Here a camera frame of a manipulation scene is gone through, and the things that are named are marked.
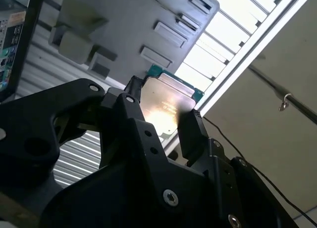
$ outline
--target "corrugated metal wall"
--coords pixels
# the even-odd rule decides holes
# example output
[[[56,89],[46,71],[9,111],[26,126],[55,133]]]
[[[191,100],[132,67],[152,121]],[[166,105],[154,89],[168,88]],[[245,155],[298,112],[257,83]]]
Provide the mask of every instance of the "corrugated metal wall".
[[[62,0],[53,0],[61,4]],[[43,23],[55,26],[58,10],[44,3],[40,14]],[[37,25],[32,44],[26,57],[16,98],[40,92],[57,85],[88,78],[105,90],[110,86],[123,87],[114,81],[101,81],[87,73],[88,66],[75,64],[58,54],[58,50],[48,44],[50,31]],[[68,186],[93,173],[101,159],[99,134],[87,132],[83,137],[68,142],[60,149],[60,158],[54,168],[55,179],[63,187]]]

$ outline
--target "box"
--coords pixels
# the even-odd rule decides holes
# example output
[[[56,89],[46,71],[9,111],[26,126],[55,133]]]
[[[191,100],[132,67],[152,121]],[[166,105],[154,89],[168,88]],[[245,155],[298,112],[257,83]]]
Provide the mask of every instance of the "box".
[[[25,21],[26,9],[0,0],[0,92],[6,89]]]

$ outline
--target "black metal bracket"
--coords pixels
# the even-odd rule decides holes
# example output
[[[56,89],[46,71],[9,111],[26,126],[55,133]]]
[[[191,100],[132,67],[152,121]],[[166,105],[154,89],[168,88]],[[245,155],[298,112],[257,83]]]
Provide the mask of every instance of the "black metal bracket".
[[[1,105],[0,113],[7,115],[0,122],[0,216],[17,226],[296,227],[256,173],[230,162],[208,138],[195,110],[178,126],[187,166],[166,157],[137,98],[118,89],[105,94],[87,79]],[[100,169],[62,190],[52,174],[59,146],[85,128],[100,132]]]

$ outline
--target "cable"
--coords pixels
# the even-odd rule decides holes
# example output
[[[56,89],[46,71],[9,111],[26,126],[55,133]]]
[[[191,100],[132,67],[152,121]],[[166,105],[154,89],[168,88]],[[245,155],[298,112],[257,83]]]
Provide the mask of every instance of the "cable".
[[[232,142],[222,133],[222,131],[220,130],[220,128],[214,124],[213,122],[211,122],[208,118],[203,117],[206,121],[208,121],[211,125],[213,125],[215,128],[217,128],[217,130],[219,131],[219,133],[223,136],[223,138],[237,151],[237,153],[244,159],[245,157],[243,156],[243,154],[238,150],[238,148],[232,144]],[[269,184],[271,184],[271,186],[278,192],[278,194],[291,206],[293,207],[296,211],[298,211],[300,214],[302,214],[303,217],[305,217],[309,222],[311,222],[315,227],[317,227],[317,223],[315,221],[312,220],[312,218],[310,218],[305,212],[303,212],[301,209],[299,209],[295,204],[293,204],[290,200],[288,200],[285,195],[277,188],[277,186],[267,177],[265,176],[264,173],[262,173],[259,169],[257,169],[254,165],[252,165],[251,163],[249,163],[252,168],[258,172],[266,181],[269,182]]]
[[[232,144],[231,141],[222,133],[222,131],[220,130],[220,128],[219,128],[216,124],[212,123],[212,122],[211,122],[208,118],[206,118],[206,117],[204,117],[204,119],[205,119],[206,121],[208,121],[211,125],[213,125],[214,127],[216,127],[217,130],[219,131],[219,133],[222,135],[222,137],[225,138],[225,140],[238,152],[238,154],[239,154],[244,160],[246,159],[246,158],[244,158],[243,154],[238,150],[238,148],[235,147],[235,145]]]

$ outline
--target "bolt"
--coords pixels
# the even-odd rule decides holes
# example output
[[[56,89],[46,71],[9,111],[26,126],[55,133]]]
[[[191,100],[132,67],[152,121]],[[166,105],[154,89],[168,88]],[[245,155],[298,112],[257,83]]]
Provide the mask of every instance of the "bolt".
[[[239,162],[240,162],[243,166],[247,166],[247,163],[246,163],[244,160],[239,159]]]
[[[6,132],[2,128],[0,128],[0,140],[3,140],[6,138]]]
[[[125,98],[126,100],[128,100],[129,102],[131,102],[131,103],[133,103],[134,102],[134,99],[133,98],[131,98],[131,97],[129,97],[129,96],[126,96],[126,98]]]
[[[214,140],[213,143],[214,143],[214,145],[217,146],[218,148],[221,147],[221,144],[220,144],[218,141]]]
[[[95,85],[90,85],[89,88],[95,92],[99,91],[99,88],[96,87]]]
[[[164,201],[171,207],[176,207],[178,205],[178,197],[172,190],[165,190],[163,193]]]
[[[241,228],[241,223],[239,222],[238,218],[236,218],[234,215],[229,215],[228,220],[232,228]]]

